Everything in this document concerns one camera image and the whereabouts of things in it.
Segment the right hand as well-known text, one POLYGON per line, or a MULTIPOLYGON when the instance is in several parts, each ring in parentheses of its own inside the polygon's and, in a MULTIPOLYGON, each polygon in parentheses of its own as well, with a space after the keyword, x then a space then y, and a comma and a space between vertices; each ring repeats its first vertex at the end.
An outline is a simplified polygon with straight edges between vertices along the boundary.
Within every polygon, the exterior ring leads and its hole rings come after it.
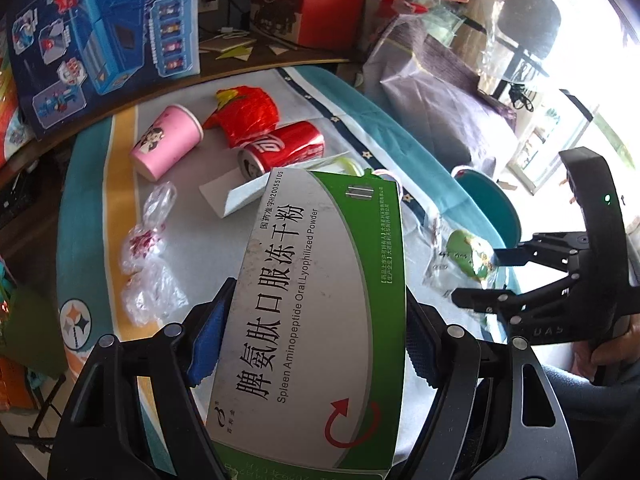
POLYGON ((578 376, 593 380, 599 366, 616 363, 632 364, 639 359, 639 315, 629 318, 625 333, 617 338, 600 344, 591 350, 588 341, 574 342, 573 364, 570 371, 578 376))

